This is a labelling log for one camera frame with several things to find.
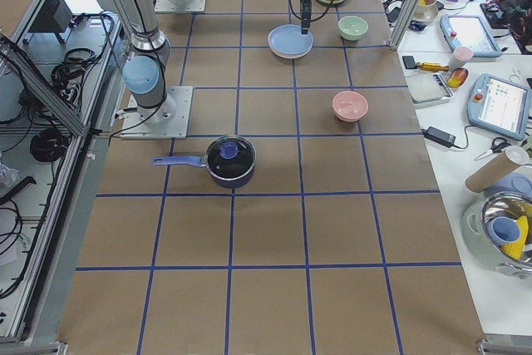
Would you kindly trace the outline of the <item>steel mixing bowl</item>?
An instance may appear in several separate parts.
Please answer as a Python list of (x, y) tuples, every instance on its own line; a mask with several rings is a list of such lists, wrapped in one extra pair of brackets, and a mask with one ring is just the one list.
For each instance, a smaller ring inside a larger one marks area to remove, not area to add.
[(489, 262), (501, 274), (531, 277), (531, 198), (500, 192), (488, 198), (481, 213), (482, 229), (492, 251)]

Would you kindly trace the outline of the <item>cardboard tube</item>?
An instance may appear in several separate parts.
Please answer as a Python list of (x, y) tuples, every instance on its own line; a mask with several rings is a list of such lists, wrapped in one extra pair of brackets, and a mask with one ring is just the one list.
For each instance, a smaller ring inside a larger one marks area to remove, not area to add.
[(517, 145), (511, 145), (465, 180), (470, 191), (480, 193), (529, 161), (529, 154)]

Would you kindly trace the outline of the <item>near teach pendant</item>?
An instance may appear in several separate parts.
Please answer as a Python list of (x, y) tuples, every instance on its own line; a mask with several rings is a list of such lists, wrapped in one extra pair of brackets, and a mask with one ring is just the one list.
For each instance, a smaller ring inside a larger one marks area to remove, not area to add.
[(522, 141), (530, 106), (528, 87), (481, 74), (471, 88), (466, 111), (472, 125)]

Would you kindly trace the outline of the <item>white cup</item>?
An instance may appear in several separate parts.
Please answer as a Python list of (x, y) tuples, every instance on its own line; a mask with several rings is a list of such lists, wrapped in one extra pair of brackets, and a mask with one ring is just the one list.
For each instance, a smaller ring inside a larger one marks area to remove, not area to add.
[(474, 52), (470, 47), (458, 46), (456, 47), (448, 61), (448, 67), (450, 71), (454, 71), (458, 68), (462, 68), (467, 62), (469, 62), (474, 56)]

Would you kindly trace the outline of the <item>blue plate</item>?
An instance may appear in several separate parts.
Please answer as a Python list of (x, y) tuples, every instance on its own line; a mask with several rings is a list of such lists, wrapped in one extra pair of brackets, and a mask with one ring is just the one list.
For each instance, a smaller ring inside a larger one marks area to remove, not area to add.
[(313, 34), (301, 34), (301, 27), (295, 24), (285, 24), (274, 28), (268, 35), (270, 48), (283, 53), (295, 54), (313, 47)]

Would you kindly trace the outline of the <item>black power adapter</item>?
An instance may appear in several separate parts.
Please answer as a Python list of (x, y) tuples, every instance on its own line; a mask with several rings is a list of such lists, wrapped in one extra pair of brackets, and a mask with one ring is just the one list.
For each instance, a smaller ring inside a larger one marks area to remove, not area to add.
[(456, 137), (446, 131), (442, 131), (434, 126), (429, 126), (426, 129), (421, 130), (423, 136), (429, 141), (433, 141), (439, 145), (443, 145), (446, 148), (455, 146)]

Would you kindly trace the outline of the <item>scissors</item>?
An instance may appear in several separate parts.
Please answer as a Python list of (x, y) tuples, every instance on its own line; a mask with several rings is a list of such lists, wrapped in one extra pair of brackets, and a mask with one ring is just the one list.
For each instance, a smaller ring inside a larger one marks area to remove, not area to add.
[(475, 160), (482, 160), (490, 155), (499, 154), (509, 146), (510, 143), (505, 138), (497, 136), (491, 141), (490, 148), (478, 155)]

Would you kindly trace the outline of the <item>yellow handled tool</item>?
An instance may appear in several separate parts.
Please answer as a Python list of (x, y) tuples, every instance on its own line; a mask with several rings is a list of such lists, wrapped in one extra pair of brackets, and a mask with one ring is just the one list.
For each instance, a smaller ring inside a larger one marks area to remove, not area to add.
[(416, 68), (423, 70), (423, 71), (431, 71), (431, 72), (449, 70), (449, 67), (447, 65), (441, 65), (439, 63), (431, 63), (431, 62), (418, 62), (416, 64)]

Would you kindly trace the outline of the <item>pink bowl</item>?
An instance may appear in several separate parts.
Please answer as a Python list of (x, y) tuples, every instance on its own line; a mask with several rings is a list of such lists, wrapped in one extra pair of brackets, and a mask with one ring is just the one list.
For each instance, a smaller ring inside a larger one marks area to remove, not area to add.
[(368, 112), (367, 99), (355, 91), (341, 91), (332, 99), (334, 115), (341, 121), (356, 122)]

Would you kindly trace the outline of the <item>blue cup in bowl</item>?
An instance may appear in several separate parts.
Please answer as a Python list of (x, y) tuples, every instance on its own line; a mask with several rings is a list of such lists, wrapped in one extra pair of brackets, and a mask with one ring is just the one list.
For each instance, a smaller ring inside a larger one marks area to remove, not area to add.
[(519, 238), (520, 228), (514, 219), (497, 217), (491, 221), (490, 234), (497, 245), (510, 244)]

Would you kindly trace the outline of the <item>green bowl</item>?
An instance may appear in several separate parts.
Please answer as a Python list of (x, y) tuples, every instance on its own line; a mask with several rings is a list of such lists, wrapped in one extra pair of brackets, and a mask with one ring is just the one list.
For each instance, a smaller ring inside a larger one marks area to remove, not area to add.
[(348, 41), (361, 39), (369, 30), (367, 21), (359, 16), (341, 17), (337, 23), (337, 27), (341, 38)]

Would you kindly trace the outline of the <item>blue saucepan with lid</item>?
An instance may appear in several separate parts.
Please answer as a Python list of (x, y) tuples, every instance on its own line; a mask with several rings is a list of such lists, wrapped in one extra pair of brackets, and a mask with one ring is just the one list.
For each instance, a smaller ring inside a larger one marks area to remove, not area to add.
[(256, 160), (256, 150), (250, 141), (242, 136), (226, 135), (211, 142), (202, 156), (160, 156), (152, 160), (152, 165), (205, 168), (217, 185), (237, 189), (252, 179)]

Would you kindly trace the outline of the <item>pink plate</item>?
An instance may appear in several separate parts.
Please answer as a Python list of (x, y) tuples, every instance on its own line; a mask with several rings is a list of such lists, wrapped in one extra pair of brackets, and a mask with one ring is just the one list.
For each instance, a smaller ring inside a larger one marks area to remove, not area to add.
[(309, 54), (310, 51), (312, 50), (312, 48), (309, 48), (309, 49), (307, 49), (304, 52), (295, 53), (295, 54), (283, 53), (283, 52), (280, 52), (280, 51), (275, 50), (273, 48), (270, 48), (270, 50), (273, 52), (273, 54), (275, 54), (278, 57), (281, 57), (281, 58), (287, 59), (287, 60), (295, 60), (295, 59), (299, 59), (299, 58), (304, 57), (307, 54)]

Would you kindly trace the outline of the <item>teach pendant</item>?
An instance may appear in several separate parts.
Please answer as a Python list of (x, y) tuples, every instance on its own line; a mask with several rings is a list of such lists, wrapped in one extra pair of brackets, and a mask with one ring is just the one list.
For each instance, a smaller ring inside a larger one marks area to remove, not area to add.
[(528, 87), (481, 74), (471, 88), (466, 111), (472, 125), (522, 141), (530, 106)]
[(480, 16), (444, 15), (440, 29), (451, 50), (469, 47), (473, 57), (497, 58), (502, 55), (489, 27)]

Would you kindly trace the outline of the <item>toy mango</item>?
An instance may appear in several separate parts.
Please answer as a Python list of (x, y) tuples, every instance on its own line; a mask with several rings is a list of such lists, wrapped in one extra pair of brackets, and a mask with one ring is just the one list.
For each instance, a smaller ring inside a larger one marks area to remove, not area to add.
[(462, 86), (467, 78), (469, 76), (469, 72), (465, 68), (457, 68), (455, 69), (447, 78), (446, 84), (451, 89), (456, 89), (460, 86)]

